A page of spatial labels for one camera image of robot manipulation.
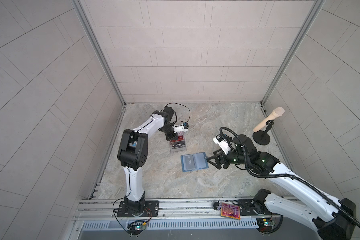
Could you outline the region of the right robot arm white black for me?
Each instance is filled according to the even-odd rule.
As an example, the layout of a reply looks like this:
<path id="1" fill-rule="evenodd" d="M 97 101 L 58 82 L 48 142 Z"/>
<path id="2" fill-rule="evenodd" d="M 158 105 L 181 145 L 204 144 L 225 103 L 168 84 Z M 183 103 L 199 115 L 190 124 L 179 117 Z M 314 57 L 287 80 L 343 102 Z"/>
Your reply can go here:
<path id="1" fill-rule="evenodd" d="M 300 203 L 284 199 L 269 190 L 260 189 L 248 207 L 258 215 L 279 214 L 316 231 L 323 240 L 349 240 L 354 229 L 360 229 L 356 204 L 331 196 L 292 172 L 279 159 L 260 152 L 245 135 L 233 138 L 224 134 L 214 137 L 220 149 L 207 159 L 217 169 L 230 165 L 240 167 L 258 179 L 268 179 L 295 196 Z"/>

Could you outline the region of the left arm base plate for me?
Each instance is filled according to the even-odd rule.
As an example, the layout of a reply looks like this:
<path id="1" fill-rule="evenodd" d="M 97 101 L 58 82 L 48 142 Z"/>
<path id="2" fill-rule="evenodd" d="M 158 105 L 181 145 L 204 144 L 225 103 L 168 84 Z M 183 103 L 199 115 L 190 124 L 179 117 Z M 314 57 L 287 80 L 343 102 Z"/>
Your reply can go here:
<path id="1" fill-rule="evenodd" d="M 159 201 L 133 202 L 127 200 L 127 202 L 122 201 L 114 210 L 117 212 L 118 218 L 157 217 L 159 204 Z"/>

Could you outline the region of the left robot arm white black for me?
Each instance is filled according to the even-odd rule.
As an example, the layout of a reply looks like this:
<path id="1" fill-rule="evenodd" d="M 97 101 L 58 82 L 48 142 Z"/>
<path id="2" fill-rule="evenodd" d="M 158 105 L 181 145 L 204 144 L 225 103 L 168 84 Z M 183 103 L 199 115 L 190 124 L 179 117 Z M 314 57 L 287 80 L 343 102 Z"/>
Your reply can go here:
<path id="1" fill-rule="evenodd" d="M 165 134 L 168 142 L 177 140 L 178 133 L 170 123 L 174 114 L 173 108 L 164 107 L 161 111 L 154 111 L 139 127 L 123 131 L 117 158 L 126 175 L 124 203 L 127 212 L 134 216 L 140 216 L 145 207 L 142 167 L 148 159 L 149 137 L 160 131 Z"/>

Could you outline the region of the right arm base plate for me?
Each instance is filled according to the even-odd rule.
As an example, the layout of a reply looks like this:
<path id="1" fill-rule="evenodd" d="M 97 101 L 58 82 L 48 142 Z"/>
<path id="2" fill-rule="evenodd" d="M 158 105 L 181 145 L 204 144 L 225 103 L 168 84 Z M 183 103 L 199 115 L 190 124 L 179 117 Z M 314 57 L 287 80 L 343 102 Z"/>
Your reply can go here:
<path id="1" fill-rule="evenodd" d="M 234 200 L 233 204 L 239 206 L 241 216 L 277 216 L 278 214 L 270 212 L 265 203 L 252 199 Z"/>

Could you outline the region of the red VIP card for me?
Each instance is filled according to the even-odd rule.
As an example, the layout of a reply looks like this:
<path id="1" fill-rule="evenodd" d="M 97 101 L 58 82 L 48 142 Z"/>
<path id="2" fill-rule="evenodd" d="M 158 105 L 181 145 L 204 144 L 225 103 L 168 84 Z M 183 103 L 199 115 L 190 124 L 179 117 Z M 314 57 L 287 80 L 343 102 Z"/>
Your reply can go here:
<path id="1" fill-rule="evenodd" d="M 177 139 L 174 140 L 174 142 L 184 141 L 184 135 L 178 134 Z"/>

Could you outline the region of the blue card holder wallet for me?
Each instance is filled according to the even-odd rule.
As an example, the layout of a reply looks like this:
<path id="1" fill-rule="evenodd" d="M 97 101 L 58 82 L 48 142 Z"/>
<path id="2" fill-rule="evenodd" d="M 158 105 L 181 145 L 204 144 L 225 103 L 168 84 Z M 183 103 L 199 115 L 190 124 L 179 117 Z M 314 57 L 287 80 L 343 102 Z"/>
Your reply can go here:
<path id="1" fill-rule="evenodd" d="M 209 168 L 205 152 L 181 155 L 181 162 L 183 172 L 193 172 Z"/>

